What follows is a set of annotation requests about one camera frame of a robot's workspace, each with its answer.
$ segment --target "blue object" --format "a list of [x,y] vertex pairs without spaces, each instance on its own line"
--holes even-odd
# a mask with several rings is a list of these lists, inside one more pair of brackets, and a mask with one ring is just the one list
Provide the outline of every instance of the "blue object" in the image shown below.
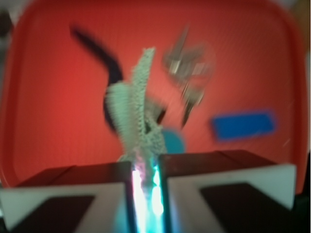
[[183,138],[174,130],[163,129],[165,146],[168,154],[185,153],[186,146]]
[[275,125],[268,113],[217,116],[212,119],[219,141],[229,141],[272,133]]

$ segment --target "red surface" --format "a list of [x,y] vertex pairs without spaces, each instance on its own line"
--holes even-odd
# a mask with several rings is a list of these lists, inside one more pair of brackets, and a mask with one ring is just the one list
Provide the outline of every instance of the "red surface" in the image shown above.
[[[156,47],[148,94],[167,106],[163,124],[181,130],[187,152],[243,149],[297,165],[297,192],[307,160],[304,57],[292,19],[261,0],[39,0],[15,28],[1,107],[0,168],[15,186],[51,167],[116,161],[119,139],[105,124],[107,72],[69,33],[74,23],[113,51],[126,79],[142,49]],[[161,64],[190,22],[188,45],[207,41],[216,56],[204,99],[181,129],[183,102]],[[271,110],[274,134],[219,143],[218,114]]]

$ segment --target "blue block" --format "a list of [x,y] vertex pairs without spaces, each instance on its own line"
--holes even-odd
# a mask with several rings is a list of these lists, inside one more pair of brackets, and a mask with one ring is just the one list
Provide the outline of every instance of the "blue block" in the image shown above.
[[217,116],[212,125],[219,141],[253,138],[272,133],[275,124],[269,113]]

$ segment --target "white plastic piece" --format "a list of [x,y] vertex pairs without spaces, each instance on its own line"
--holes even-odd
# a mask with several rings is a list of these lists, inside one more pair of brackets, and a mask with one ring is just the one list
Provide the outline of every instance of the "white plastic piece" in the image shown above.
[[203,187],[249,183],[291,209],[294,204],[295,179],[296,168],[288,164],[168,178],[172,232],[225,232],[200,194]]
[[95,200],[79,223],[77,232],[90,232],[86,230],[88,227],[103,233],[129,232],[124,183],[2,189],[0,200],[5,225],[12,230],[49,198],[85,195],[95,195]]

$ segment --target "light blue round object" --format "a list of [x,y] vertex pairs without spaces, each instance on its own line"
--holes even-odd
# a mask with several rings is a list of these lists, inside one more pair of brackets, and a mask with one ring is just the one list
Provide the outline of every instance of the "light blue round object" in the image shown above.
[[182,154],[186,152],[185,141],[175,130],[163,129],[165,146],[168,154]]

